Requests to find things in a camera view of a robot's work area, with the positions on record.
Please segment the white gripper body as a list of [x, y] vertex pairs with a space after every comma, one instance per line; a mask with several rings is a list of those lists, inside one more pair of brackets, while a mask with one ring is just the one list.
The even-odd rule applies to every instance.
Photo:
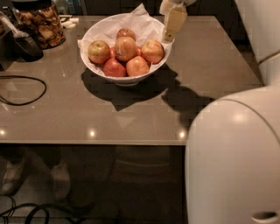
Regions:
[[194, 4], [197, 0], [171, 0], [175, 4], [183, 4], [185, 6]]

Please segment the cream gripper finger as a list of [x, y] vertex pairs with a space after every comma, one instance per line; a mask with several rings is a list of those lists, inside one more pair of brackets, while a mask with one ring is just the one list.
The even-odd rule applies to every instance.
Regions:
[[173, 6], [174, 2], [172, 0], [162, 0], [159, 8], [159, 13], [161, 15], [165, 15]]
[[186, 21], [187, 12], [184, 5], [176, 5], [170, 8], [164, 15], [164, 30], [162, 41], [171, 43], [177, 37], [184, 22]]

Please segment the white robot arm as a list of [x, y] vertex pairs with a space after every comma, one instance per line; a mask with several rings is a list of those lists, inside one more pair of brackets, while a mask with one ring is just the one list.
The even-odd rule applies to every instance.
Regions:
[[280, 224], [280, 0], [234, 0], [263, 87], [208, 104], [185, 147], [188, 224]]

